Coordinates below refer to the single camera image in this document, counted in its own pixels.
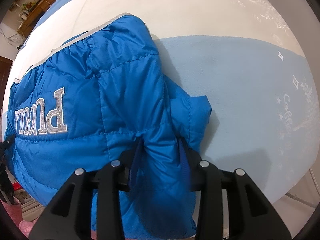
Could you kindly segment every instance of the blue puffer jacket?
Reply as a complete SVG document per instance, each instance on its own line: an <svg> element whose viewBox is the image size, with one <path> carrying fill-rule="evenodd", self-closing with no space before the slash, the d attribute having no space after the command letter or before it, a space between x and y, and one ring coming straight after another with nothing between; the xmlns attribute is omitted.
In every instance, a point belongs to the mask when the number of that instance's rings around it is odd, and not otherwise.
<svg viewBox="0 0 320 240"><path fill-rule="evenodd" d="M142 136L146 154L135 187L120 193L127 238L195 234L195 194L180 179L177 136L198 150L211 107L161 72L139 18L123 14L56 49L14 83L6 136L10 171L47 205L79 167L98 170ZM92 228L96 229L97 196Z"/></svg>

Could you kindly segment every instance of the wooden desk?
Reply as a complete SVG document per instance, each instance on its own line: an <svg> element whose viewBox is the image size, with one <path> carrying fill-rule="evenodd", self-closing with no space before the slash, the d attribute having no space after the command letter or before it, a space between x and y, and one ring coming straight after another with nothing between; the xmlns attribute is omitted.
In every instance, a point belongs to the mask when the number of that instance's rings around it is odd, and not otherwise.
<svg viewBox="0 0 320 240"><path fill-rule="evenodd" d="M36 26L36 23L40 17L49 9L49 7L54 3L54 0L41 0L36 8L29 13L27 19L20 25L18 28L18 33L24 37L28 37L32 32L33 28Z"/></svg>

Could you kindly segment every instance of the gray trim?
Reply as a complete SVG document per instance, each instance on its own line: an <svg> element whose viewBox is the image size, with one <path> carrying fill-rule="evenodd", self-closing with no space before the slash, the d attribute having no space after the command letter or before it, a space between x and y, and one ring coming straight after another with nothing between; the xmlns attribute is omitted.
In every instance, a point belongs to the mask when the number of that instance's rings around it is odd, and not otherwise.
<svg viewBox="0 0 320 240"><path fill-rule="evenodd" d="M64 45L62 45L62 46L60 46L60 47L52 50L52 52L51 52L47 57L45 57L43 60L39 61L38 63L34 64L32 67L30 67L30 68L27 70L27 72L23 75L22 78L20 78L20 79L17 79L17 78L16 78L16 79L14 79L13 82L16 83L16 84L19 84L19 83L21 82L21 80L24 78L24 76L25 76L31 69L33 69L33 68L35 68L35 67L38 67L39 65L43 64L44 62L46 62L47 59L50 58L50 57L51 57L53 54L55 54L56 52L58 52L58 51L60 51L60 50L62 50L62 49L64 49L64 48L70 46L71 44L76 43L76 42L79 41L79 40L82 40L82 39L84 39L84 38L86 38L86 37L94 34L94 33L97 32L97 31L102 30L104 27L108 26L109 24L111 24L111 23L114 22L115 20L117 20L117 19L119 19L119 18L121 18L122 16L125 16L125 15L132 15L132 14L131 14L131 13L122 13L122 14L119 14L118 16L113 17L111 20L108 20L108 21L105 22L104 24L102 24L102 25L100 25L100 26L97 26L97 27L95 27L94 29L92 29L92 30L90 30L90 31L88 31L88 32L80 35L79 37L73 39L72 41L69 41L68 43L66 43L66 44L64 44Z"/></svg>

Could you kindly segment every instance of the round metal bolt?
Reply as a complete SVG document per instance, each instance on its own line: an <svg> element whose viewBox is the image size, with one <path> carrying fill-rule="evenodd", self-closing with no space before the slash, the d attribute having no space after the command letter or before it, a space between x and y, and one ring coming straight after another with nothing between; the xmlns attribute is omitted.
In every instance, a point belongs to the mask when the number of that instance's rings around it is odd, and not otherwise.
<svg viewBox="0 0 320 240"><path fill-rule="evenodd" d="M205 167L208 167L208 166L209 166L209 163L208 163L207 161L200 161L200 162L199 162L199 165L200 165L201 167L205 168Z"/></svg>
<svg viewBox="0 0 320 240"><path fill-rule="evenodd" d="M83 173L84 173L84 169L82 169L82 168L78 168L78 169L75 170L75 174L77 176L82 175Z"/></svg>
<svg viewBox="0 0 320 240"><path fill-rule="evenodd" d="M110 164L112 167L118 167L121 164L121 162L119 160L114 160Z"/></svg>
<svg viewBox="0 0 320 240"><path fill-rule="evenodd" d="M245 174L243 169L236 169L236 174L239 176L243 176Z"/></svg>

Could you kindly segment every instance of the brown door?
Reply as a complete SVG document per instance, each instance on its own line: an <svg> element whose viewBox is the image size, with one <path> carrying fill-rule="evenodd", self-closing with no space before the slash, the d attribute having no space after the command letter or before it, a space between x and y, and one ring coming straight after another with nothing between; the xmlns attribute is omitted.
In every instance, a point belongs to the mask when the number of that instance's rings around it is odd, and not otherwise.
<svg viewBox="0 0 320 240"><path fill-rule="evenodd" d="M0 109L2 109L5 87L9 78L12 60L0 56ZM0 141L2 141L1 127L2 116L0 112Z"/></svg>

